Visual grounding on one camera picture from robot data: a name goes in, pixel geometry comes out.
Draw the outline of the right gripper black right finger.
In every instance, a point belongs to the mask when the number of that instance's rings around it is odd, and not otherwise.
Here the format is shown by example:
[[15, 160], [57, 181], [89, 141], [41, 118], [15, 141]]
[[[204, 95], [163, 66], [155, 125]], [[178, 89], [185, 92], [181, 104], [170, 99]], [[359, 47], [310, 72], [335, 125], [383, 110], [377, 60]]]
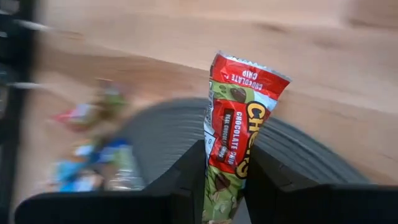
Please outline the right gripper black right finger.
[[397, 223], [397, 187], [319, 184], [257, 146], [244, 194], [252, 223]]

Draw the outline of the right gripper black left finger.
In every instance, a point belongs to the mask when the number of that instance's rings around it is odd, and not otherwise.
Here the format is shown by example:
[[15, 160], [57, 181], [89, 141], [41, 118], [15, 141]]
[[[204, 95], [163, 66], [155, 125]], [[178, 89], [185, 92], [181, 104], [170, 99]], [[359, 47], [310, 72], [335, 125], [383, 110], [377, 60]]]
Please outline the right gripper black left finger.
[[16, 224], [201, 223], [204, 142], [197, 141], [141, 191], [45, 193], [24, 200]]

